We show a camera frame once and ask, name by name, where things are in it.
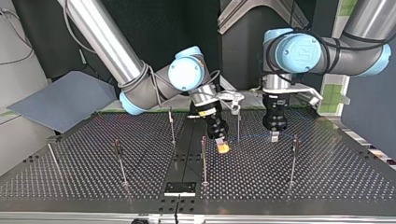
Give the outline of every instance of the perforated table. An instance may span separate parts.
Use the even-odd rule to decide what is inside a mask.
[[[287,110],[289,128],[270,143],[264,114],[241,112],[238,141],[237,117],[223,112],[232,150],[221,155],[213,140],[206,142],[207,186],[203,120],[174,113],[174,146],[167,113],[95,114],[51,144],[58,163],[45,147],[0,177],[0,220],[396,221],[396,173],[384,162],[304,108]],[[295,134],[301,153],[291,184]],[[172,182],[194,183],[195,196],[165,197]]]

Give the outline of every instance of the black connector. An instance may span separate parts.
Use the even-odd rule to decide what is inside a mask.
[[[219,101],[197,107],[191,104],[189,114],[199,114],[199,112],[208,111],[211,109],[216,109],[216,112],[204,116],[207,124],[207,136],[210,139],[225,137],[229,130],[229,126],[227,122],[221,117],[222,107]]]
[[[282,132],[288,128],[285,117],[285,108],[290,101],[290,94],[264,94],[262,103],[265,105],[266,114],[262,118],[262,125],[272,132]]]

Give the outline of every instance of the white wall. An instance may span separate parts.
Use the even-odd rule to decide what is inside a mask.
[[[11,0],[0,0],[0,7],[15,11]],[[18,20],[9,17],[24,36]],[[30,52],[0,18],[0,63],[25,57]],[[6,107],[47,86],[44,71],[36,56],[20,63],[0,65],[0,175],[42,148],[53,135],[50,130],[18,115]]]

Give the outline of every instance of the blue joint cap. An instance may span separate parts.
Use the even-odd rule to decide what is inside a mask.
[[[204,65],[193,56],[176,58],[168,70],[169,80],[180,91],[197,88],[204,80],[204,75]]]
[[[139,115],[139,114],[147,111],[145,109],[142,109],[142,108],[132,104],[131,101],[128,100],[128,98],[126,97],[126,95],[123,91],[120,94],[120,101],[121,101],[122,107],[129,114]]]
[[[276,46],[276,63],[289,73],[303,73],[320,61],[321,47],[311,35],[290,34]]]
[[[361,73],[358,75],[358,77],[368,77],[368,76],[374,76],[382,72],[388,65],[389,63],[389,57],[392,54],[392,51],[390,49],[390,46],[384,45],[382,47],[382,53],[381,56],[379,56],[378,60],[371,66],[369,69],[367,69],[365,72]]]
[[[265,44],[265,42],[267,42],[269,40],[275,39],[278,36],[283,35],[288,32],[291,32],[291,31],[293,31],[293,30],[290,28],[269,30],[269,31],[265,32],[265,34],[264,34],[264,44]]]
[[[178,59],[178,58],[181,58],[181,57],[187,57],[187,56],[192,56],[192,55],[204,56],[202,54],[201,50],[198,47],[194,46],[194,47],[191,47],[191,48],[188,48],[188,49],[183,49],[181,52],[179,52],[179,53],[177,53],[175,55],[175,58]]]

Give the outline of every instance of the orange object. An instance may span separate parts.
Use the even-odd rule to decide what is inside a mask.
[[[230,151],[230,146],[228,146],[227,143],[218,144],[218,151],[220,154],[227,153],[228,151]]]

